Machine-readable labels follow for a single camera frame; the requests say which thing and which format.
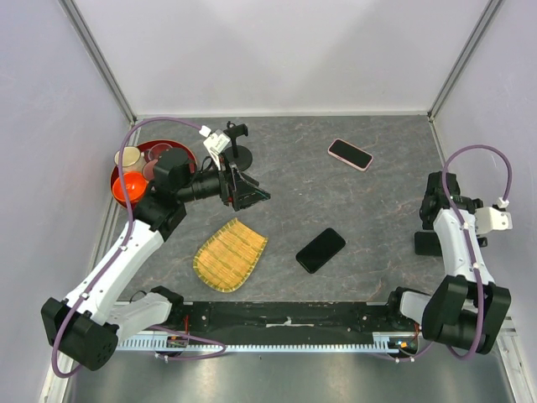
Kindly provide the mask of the black smartphone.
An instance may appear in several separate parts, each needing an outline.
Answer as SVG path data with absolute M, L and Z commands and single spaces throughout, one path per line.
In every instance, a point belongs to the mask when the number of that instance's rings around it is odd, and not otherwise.
M 314 274 L 345 246 L 345 239 L 333 228 L 327 228 L 304 246 L 295 259 L 306 272 Z

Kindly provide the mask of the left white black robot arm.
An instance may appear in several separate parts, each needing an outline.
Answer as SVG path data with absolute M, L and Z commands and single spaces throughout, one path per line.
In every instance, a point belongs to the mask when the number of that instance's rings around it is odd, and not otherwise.
M 53 348 L 54 372 L 63 378 L 58 355 L 100 369 L 124 340 L 161 325 L 175 330 L 184 321 L 182 296 L 158 286 L 146 296 L 116 307 L 117 298 L 143 263 L 169 238 L 186 216 L 185 205 L 217 196 L 240 211 L 270 198 L 267 191 L 236 164 L 217 156 L 221 170 L 191 172 L 192 160 L 181 148 L 163 152 L 154 178 L 130 211 L 128 222 L 93 271 L 63 300 L 49 298 L 41 308 L 45 333 Z

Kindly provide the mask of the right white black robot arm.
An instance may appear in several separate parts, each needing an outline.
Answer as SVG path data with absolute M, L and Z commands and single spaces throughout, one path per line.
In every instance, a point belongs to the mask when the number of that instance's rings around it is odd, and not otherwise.
M 489 353 L 508 314 L 511 294 L 487 270 L 481 254 L 487 239 L 478 225 L 485 224 L 488 232 L 510 229 L 509 213 L 462 196 L 456 175 L 437 171 L 428 176 L 420 219 L 414 251 L 442 257 L 445 277 L 431 296 L 404 287 L 391 292 L 383 315 L 386 324 L 400 331 L 415 322 L 426 340 Z

